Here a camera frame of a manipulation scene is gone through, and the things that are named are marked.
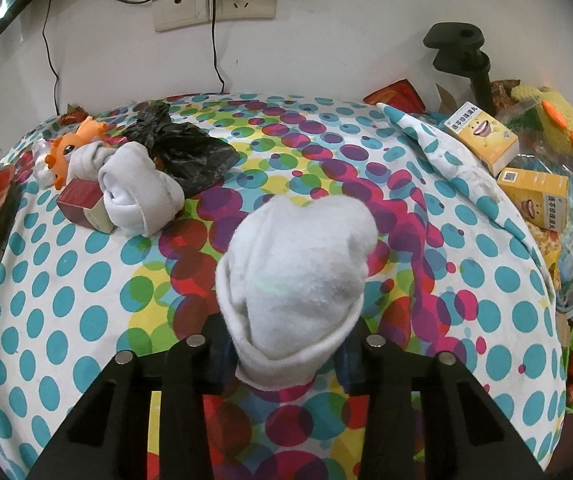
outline wall outlet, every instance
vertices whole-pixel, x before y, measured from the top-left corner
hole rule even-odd
[[[155,0],[151,5],[155,32],[208,22],[208,2],[209,0]]]
[[[278,0],[215,0],[217,20],[240,20],[243,18],[274,18]]]

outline wall plate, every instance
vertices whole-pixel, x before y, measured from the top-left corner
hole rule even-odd
[[[274,18],[278,0],[215,0],[217,20],[240,20],[244,18]]]
[[[151,5],[155,32],[208,22],[208,2],[209,0],[155,0]]]

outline metal screw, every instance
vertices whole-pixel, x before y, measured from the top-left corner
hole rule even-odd
[[[125,365],[133,360],[133,353],[128,350],[122,350],[116,354],[116,363]]]
[[[206,338],[202,334],[192,334],[186,338],[186,344],[191,348],[202,346],[206,343]]]
[[[438,359],[440,360],[440,362],[442,364],[445,364],[447,366],[452,366],[457,362],[457,359],[455,358],[455,356],[453,354],[451,354],[450,352],[442,352]]]
[[[366,338],[366,343],[368,344],[368,346],[372,346],[374,348],[380,348],[386,345],[386,339],[384,339],[379,334],[371,334]]]

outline colorful tablecloth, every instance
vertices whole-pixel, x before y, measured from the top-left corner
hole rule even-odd
[[[371,330],[408,351],[457,354],[548,463],[565,381],[550,277],[515,210],[499,195],[471,200],[466,183],[431,158],[422,131],[403,131],[375,107],[255,94],[168,101],[175,121],[226,139],[241,158],[151,238],[71,224],[57,192],[39,189],[24,151],[70,128],[49,120],[1,162],[15,162],[24,180],[0,265],[0,464],[9,478],[25,477],[116,351],[163,351],[199,331],[218,310],[214,270],[234,229],[278,193],[300,204],[329,193],[366,203],[380,231],[365,287]],[[96,119],[119,135],[147,104]],[[455,152],[439,153],[461,164]],[[357,475],[367,399],[348,399],[331,363],[312,383],[281,392],[235,382],[205,408],[217,479]],[[415,444],[421,463],[422,439]],[[155,438],[151,451],[154,466]]]

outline white wall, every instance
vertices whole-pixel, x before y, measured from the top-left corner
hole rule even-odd
[[[0,157],[54,114],[35,0],[0,37]],[[437,73],[422,38],[435,22],[479,26],[492,78],[557,88],[573,104],[573,0],[278,0],[275,20],[217,25],[231,91],[360,100],[408,77],[428,105],[434,82],[457,98],[461,78]],[[156,34],[149,6],[54,0],[47,35],[60,102],[98,112],[182,92],[217,91],[208,25]]]

